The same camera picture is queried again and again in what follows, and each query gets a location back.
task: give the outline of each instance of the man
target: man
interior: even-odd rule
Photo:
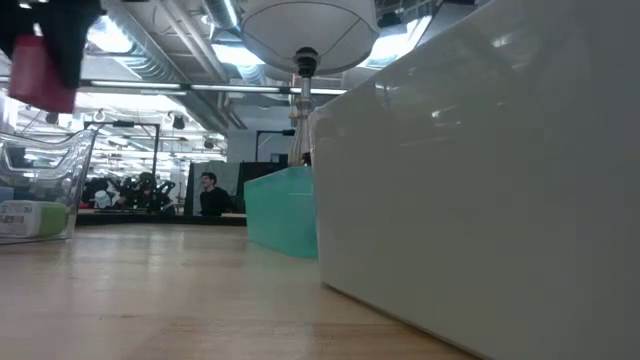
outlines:
[[[200,206],[203,216],[221,216],[223,212],[233,210],[235,205],[231,201],[229,194],[223,189],[216,187],[218,178],[214,173],[202,173],[202,188],[200,194]]]

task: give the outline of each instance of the table surface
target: table surface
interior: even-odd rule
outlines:
[[[473,359],[323,286],[241,227],[84,227],[0,247],[12,360]]]

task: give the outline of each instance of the white lampshade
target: white lampshade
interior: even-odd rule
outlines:
[[[298,50],[320,55],[316,74],[345,71],[364,61],[378,38],[373,0],[260,0],[242,21],[245,46],[266,64],[297,72]]]

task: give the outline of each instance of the clear plastic container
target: clear plastic container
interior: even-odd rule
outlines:
[[[94,140],[91,130],[61,143],[0,133],[0,244],[73,236]]]

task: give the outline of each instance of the turquoise box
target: turquoise box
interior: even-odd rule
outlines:
[[[311,167],[291,167],[244,185],[249,240],[289,256],[318,257]]]

